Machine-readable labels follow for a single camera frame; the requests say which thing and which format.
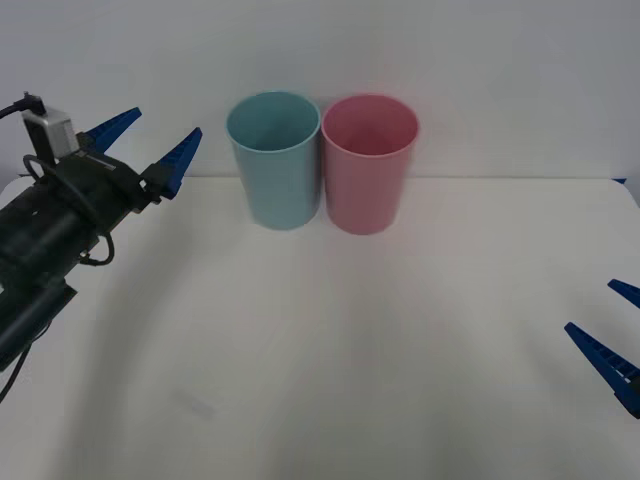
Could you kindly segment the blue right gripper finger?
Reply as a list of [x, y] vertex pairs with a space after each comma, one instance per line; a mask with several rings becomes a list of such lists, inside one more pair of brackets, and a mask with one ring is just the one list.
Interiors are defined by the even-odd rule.
[[612, 279], [608, 282], [608, 287], [621, 295], [631, 304], [636, 307], [640, 307], [640, 288], [628, 284], [626, 282]]
[[634, 418], [639, 418], [639, 368], [572, 322], [564, 327], [578, 349]]

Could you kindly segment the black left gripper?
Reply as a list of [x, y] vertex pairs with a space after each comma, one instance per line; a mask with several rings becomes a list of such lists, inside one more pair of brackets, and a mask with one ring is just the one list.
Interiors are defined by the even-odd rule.
[[48, 163], [48, 220], [61, 236], [107, 236], [150, 201], [173, 200], [202, 140], [195, 128], [138, 174], [106, 152], [142, 116], [138, 107], [76, 135], [81, 149]]

